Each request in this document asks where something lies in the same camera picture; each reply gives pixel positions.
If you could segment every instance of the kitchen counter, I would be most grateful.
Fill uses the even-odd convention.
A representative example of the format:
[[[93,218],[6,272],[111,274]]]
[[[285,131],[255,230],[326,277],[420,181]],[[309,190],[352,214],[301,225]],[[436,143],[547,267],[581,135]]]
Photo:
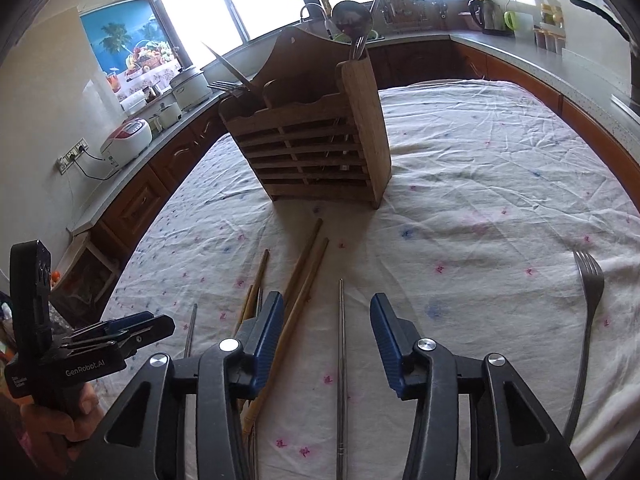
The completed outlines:
[[[80,218],[66,228],[73,236],[80,234],[97,224],[100,216],[107,210],[111,202],[124,189],[135,174],[148,163],[153,156],[164,148],[185,126],[193,122],[201,113],[211,108],[220,101],[223,92],[214,92],[213,95],[202,104],[182,115],[182,118],[173,126],[160,132],[138,158],[132,160],[116,175],[98,186],[87,201],[82,205]]]
[[[612,94],[625,104],[630,101],[629,97],[609,82],[558,54],[536,48],[533,44],[516,42],[513,38],[488,36],[471,31],[430,30],[395,34],[387,36],[384,40],[368,43],[367,47],[374,49],[398,43],[437,40],[452,40],[476,48],[540,79],[585,110],[612,134],[635,160],[640,161],[640,124],[611,101]],[[93,227],[133,176],[178,132],[218,102],[221,95],[222,92],[216,92],[208,101],[184,114],[179,122],[161,132],[138,158],[127,164],[112,180],[101,183],[83,205],[80,218],[67,227],[68,231],[76,235]]]

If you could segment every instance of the human hand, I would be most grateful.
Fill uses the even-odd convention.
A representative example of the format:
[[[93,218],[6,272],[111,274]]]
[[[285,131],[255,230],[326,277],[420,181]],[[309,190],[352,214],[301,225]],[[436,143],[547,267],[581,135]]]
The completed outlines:
[[[76,420],[63,412],[50,410],[36,404],[20,407],[24,427],[31,440],[33,459],[44,470],[58,475],[66,474],[68,461],[80,453],[82,441],[87,440],[102,420],[104,412],[98,405],[94,388],[85,384],[80,393],[80,411],[84,414]],[[78,442],[68,447],[67,442]]]

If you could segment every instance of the cabinet door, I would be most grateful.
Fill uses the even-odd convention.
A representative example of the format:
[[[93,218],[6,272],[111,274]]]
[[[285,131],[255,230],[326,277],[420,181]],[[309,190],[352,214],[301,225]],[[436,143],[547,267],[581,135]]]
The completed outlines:
[[[203,156],[209,148],[224,134],[226,126],[218,114],[218,104],[214,104],[209,110],[203,112],[190,124],[196,142],[200,146],[200,156]]]
[[[453,43],[453,49],[460,56],[461,78],[486,78],[486,54],[484,52],[460,43]]]
[[[629,152],[569,99],[562,102],[562,120],[571,126],[607,165],[640,211],[640,167]]]
[[[386,48],[395,86],[456,76],[451,40],[400,43]]]
[[[391,67],[386,58],[386,47],[377,46],[367,49],[367,55],[371,61],[373,75],[376,76],[376,84],[378,90],[391,88],[394,85],[394,79],[391,74]]]
[[[202,148],[189,126],[185,126],[158,154],[151,167],[164,186],[173,193],[202,158]]]
[[[147,164],[119,193],[101,220],[132,253],[169,195]]]
[[[516,85],[523,87],[535,95],[545,105],[551,108],[555,114],[560,115],[562,110],[562,94],[560,92],[556,92],[551,86],[527,74],[524,70],[505,63],[494,56],[487,56],[486,65],[489,79],[516,83]]]

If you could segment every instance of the jar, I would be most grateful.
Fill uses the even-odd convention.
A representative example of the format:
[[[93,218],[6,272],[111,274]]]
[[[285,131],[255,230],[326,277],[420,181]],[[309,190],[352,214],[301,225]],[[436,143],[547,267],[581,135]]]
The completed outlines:
[[[552,10],[556,27],[564,28],[564,16],[562,15],[562,7],[552,7]]]
[[[562,49],[566,47],[566,38],[564,36],[556,35],[556,54],[562,56]]]
[[[541,28],[535,28],[534,30],[536,33],[536,45],[538,46],[538,48],[544,48],[546,50],[545,31]]]
[[[546,23],[547,25],[555,25],[556,22],[554,22],[554,12],[553,12],[553,9],[551,9],[551,6],[547,4],[541,4],[540,9],[541,9],[540,15],[542,16],[542,23]]]
[[[546,49],[549,52],[556,51],[556,35],[551,32],[545,31]]]

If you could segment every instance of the wooden utensil holder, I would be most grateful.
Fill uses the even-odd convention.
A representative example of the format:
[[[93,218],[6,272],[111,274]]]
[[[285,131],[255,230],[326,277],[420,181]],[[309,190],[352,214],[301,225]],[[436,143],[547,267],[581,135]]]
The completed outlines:
[[[369,58],[343,61],[348,51],[287,27],[252,81],[264,103],[251,95],[220,103],[222,120],[272,200],[380,205],[391,157],[378,87]]]

